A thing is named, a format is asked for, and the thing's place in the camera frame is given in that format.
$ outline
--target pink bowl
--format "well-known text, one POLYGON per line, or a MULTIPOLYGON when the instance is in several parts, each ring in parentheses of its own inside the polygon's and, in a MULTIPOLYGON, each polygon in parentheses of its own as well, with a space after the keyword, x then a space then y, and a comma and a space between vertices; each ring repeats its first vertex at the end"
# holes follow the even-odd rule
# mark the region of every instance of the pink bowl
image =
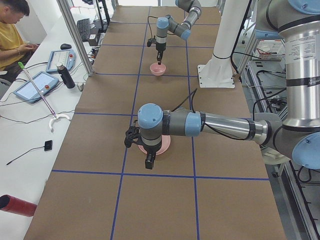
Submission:
POLYGON ((167 68, 166 65, 164 65, 162 63, 159 65, 157 62, 152 63, 150 65, 150 71, 155 76, 163 75, 166 71, 166 68, 167 68))
MULTIPOLYGON (((170 135, 162 135, 162 146, 159 151, 156 152, 155 155, 163 154, 170 146, 171 138, 170 135)), ((147 151, 144 149, 143 146, 138 145, 138 148, 145 154, 147 151)))

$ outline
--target water bottle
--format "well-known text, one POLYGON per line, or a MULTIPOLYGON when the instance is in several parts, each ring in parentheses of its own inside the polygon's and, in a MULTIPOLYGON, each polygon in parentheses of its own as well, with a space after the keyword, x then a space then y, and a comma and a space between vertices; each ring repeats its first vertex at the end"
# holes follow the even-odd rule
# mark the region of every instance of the water bottle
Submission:
POLYGON ((76 84, 72 79, 68 69, 62 63, 58 63, 56 67, 58 69, 58 73, 60 74, 63 80, 64 85, 66 85, 68 89, 73 89, 76 86, 76 84))

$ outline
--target man's hand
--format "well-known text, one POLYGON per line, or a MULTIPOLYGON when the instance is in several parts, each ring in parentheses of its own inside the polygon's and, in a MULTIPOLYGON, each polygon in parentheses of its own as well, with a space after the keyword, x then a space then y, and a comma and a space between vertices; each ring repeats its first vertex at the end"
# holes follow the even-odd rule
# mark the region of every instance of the man's hand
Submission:
POLYGON ((27 52, 31 52, 34 50, 34 47, 32 44, 22 44, 17 48, 21 54, 25 54, 27 52))
POLYGON ((30 44, 30 45, 32 45, 32 47, 33 47, 32 52, 35 52, 35 51, 38 49, 38 47, 39 47, 38 44, 30 44))

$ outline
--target table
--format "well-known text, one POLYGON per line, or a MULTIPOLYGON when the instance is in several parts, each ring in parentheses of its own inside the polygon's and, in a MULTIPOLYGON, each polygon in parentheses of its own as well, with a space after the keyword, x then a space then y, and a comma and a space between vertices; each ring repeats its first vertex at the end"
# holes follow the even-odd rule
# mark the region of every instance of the table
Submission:
MULTIPOLYGON (((73 15, 75 21, 85 18, 81 14, 73 15)), ((26 67, 33 64, 47 62, 50 52, 59 50, 62 43, 72 45, 72 49, 78 53, 73 40, 65 26, 65 21, 61 17, 54 25, 50 33, 43 40, 37 51, 34 53, 26 67)), ((91 47, 87 42, 84 43, 87 52, 91 47)), ((83 66, 73 71, 81 63, 77 55, 74 67, 70 71, 75 82, 85 82, 87 79, 86 71, 83 66)), ((39 71, 45 71, 46 65, 39 65, 29 69, 33 76, 39 71)), ((18 78, 27 80, 27 76, 21 73, 18 78)), ((0 115, 9 119, 29 122, 50 114, 49 109, 41 100, 35 104, 18 103, 3 106, 5 104, 21 102, 14 94, 10 94, 21 86, 23 82, 15 81, 3 96, 0 103, 0 115)), ((81 96, 77 87, 68 89, 64 84, 46 96, 47 101, 56 111, 66 113, 71 118, 81 96)), ((65 137, 70 122, 61 118, 53 123, 54 133, 49 130, 50 117, 35 121, 29 124, 16 123, 0 117, 0 196, 8 194, 28 202, 38 204, 46 181, 56 160, 62 141, 65 137), (44 146, 44 142, 53 140, 51 151, 44 152, 38 149, 20 157, 10 165, 6 165, 10 160, 25 153, 29 149, 44 146)), ((20 216, 12 213, 0 211, 0 232, 2 239, 21 240, 30 225, 32 217, 20 216)))
MULTIPOLYGON (((220 14, 208 7, 187 42, 168 36, 167 71, 151 75, 157 52, 147 47, 147 17, 166 14, 185 18, 177 7, 115 10, 25 240, 286 239, 254 142, 171 136, 151 171, 138 147, 125 148, 139 107, 173 109, 199 87, 197 66, 212 56, 220 14)), ((235 89, 198 89, 194 108, 250 117, 238 81, 235 89)))

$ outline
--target printed label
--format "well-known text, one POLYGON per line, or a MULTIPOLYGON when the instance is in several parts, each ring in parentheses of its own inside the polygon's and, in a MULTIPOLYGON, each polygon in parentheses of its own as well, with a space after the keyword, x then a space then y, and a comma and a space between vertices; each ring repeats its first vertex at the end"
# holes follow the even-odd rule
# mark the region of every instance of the printed label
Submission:
POLYGON ((286 64, 313 59, 317 59, 317 35, 306 36, 285 43, 286 64))
POLYGON ((320 84, 320 76, 310 77, 308 87, 320 84))

